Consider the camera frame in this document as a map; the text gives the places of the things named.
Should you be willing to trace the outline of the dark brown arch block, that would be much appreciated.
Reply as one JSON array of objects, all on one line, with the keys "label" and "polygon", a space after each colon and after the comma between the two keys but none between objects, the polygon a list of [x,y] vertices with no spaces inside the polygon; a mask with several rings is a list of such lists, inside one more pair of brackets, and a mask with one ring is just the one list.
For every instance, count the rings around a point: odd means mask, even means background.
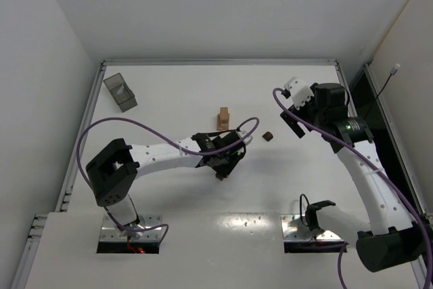
[{"label": "dark brown arch block", "polygon": [[217,173],[217,174],[215,175],[215,177],[216,177],[218,180],[220,180],[220,181],[223,181],[223,180],[225,179],[225,176],[222,175],[222,174],[220,174],[220,173]]}]

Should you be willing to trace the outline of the dark brown half-round block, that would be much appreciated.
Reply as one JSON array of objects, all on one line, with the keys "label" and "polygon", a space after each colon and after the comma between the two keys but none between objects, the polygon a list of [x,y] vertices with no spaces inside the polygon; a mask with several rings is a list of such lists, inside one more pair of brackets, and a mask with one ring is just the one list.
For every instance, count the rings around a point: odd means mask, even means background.
[{"label": "dark brown half-round block", "polygon": [[270,131],[267,131],[264,135],[263,135],[263,139],[266,141],[271,141],[274,138],[273,134]]}]

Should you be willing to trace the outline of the wide light wood block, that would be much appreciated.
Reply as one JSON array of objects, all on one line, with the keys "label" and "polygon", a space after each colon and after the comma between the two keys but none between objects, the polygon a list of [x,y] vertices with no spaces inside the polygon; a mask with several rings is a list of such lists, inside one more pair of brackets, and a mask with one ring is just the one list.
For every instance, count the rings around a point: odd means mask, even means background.
[{"label": "wide light wood block", "polygon": [[218,116],[219,116],[220,120],[229,120],[228,107],[220,107],[220,111],[219,111]]}]

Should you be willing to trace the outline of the clear smoky plastic box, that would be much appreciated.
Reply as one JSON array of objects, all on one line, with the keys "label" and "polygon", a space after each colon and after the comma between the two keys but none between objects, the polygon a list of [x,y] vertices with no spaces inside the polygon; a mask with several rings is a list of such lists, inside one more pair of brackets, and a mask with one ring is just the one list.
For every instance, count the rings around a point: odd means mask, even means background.
[{"label": "clear smoky plastic box", "polygon": [[122,112],[137,106],[135,94],[132,92],[121,73],[104,79],[104,85]]}]

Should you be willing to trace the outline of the light wood cube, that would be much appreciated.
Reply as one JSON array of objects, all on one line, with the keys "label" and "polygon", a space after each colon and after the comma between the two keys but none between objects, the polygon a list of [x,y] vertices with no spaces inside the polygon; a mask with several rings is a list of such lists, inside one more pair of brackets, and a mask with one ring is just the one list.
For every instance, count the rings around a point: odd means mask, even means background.
[{"label": "light wood cube", "polygon": [[222,126],[222,128],[223,128],[223,125],[224,124],[229,124],[229,121],[228,120],[219,120],[219,124]]}]

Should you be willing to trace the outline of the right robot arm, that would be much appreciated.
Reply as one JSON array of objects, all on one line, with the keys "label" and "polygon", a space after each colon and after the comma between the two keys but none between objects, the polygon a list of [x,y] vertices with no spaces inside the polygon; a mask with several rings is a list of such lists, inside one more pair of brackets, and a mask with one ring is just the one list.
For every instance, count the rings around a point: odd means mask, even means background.
[{"label": "right robot arm", "polygon": [[316,131],[346,167],[369,220],[363,222],[330,200],[308,204],[304,222],[311,232],[330,230],[355,246],[362,264],[378,272],[417,260],[430,233],[414,210],[389,185],[365,121],[348,113],[349,96],[338,83],[306,84],[294,77],[281,91],[293,104],[281,118],[298,137]]}]

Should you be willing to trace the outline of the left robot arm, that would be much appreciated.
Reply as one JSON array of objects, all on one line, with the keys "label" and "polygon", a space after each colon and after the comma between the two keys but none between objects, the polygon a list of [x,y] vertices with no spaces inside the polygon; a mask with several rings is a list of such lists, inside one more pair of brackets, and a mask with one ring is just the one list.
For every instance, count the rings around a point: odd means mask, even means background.
[{"label": "left robot arm", "polygon": [[120,231],[141,233],[139,220],[129,190],[145,175],[177,168],[209,167],[225,179],[246,155],[252,137],[245,131],[196,133],[176,141],[142,146],[129,145],[123,138],[111,141],[85,167],[95,200],[104,208]]}]

